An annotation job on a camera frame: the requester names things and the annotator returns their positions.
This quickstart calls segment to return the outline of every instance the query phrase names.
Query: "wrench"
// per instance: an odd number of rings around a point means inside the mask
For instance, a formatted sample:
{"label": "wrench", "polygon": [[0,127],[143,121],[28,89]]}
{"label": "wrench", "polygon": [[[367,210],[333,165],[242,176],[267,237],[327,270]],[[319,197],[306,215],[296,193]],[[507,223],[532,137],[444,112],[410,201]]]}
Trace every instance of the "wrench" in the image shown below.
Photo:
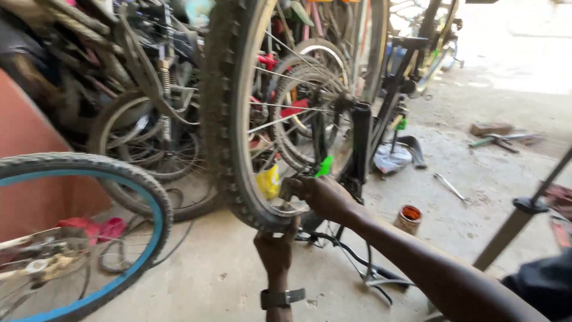
{"label": "wrench", "polygon": [[443,177],[442,175],[436,173],[433,175],[435,178],[440,178],[446,185],[447,187],[449,187],[449,189],[451,189],[451,191],[453,191],[453,193],[455,193],[457,195],[457,197],[459,197],[459,199],[461,199],[462,201],[468,202],[468,199],[463,197],[458,191],[457,189],[455,189],[455,187],[453,187],[453,185],[451,183],[449,183],[449,181],[447,181],[447,179],[445,179],[445,177]]}

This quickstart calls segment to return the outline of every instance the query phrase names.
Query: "watch strap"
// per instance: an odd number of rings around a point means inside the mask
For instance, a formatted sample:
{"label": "watch strap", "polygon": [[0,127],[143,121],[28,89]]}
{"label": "watch strap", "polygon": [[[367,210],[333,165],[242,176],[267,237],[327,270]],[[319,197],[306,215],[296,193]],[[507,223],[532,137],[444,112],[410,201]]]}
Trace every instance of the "watch strap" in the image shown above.
{"label": "watch strap", "polygon": [[273,307],[290,305],[306,298],[306,289],[286,290],[280,293],[270,293],[267,289],[260,292],[260,306],[263,310]]}

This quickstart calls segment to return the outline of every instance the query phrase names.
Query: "coil spring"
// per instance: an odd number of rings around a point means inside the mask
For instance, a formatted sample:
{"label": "coil spring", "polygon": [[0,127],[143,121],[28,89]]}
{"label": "coil spring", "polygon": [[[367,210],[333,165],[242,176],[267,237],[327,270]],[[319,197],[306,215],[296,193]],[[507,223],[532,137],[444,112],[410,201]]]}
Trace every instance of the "coil spring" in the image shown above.
{"label": "coil spring", "polygon": [[163,87],[163,95],[169,97],[171,95],[171,75],[167,68],[158,69],[159,79]]}

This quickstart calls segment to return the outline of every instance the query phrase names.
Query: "paint can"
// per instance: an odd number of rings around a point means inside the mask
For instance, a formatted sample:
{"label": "paint can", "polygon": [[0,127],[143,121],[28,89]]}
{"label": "paint can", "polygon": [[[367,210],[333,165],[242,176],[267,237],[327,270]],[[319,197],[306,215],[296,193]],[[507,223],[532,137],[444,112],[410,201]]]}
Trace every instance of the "paint can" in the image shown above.
{"label": "paint can", "polygon": [[417,234],[421,224],[421,211],[411,205],[405,205],[399,210],[395,217],[394,226],[410,235]]}

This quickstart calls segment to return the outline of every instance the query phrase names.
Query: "white plastic bag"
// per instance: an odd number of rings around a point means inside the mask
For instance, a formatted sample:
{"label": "white plastic bag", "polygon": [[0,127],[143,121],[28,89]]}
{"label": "white plastic bag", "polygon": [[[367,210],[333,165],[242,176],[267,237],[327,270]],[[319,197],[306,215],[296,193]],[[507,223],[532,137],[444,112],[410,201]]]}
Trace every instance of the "white plastic bag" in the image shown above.
{"label": "white plastic bag", "polygon": [[375,151],[375,166],[383,174],[399,172],[413,159],[411,153],[399,144],[395,146],[393,153],[390,154],[390,151],[391,144],[381,145],[378,150]]}

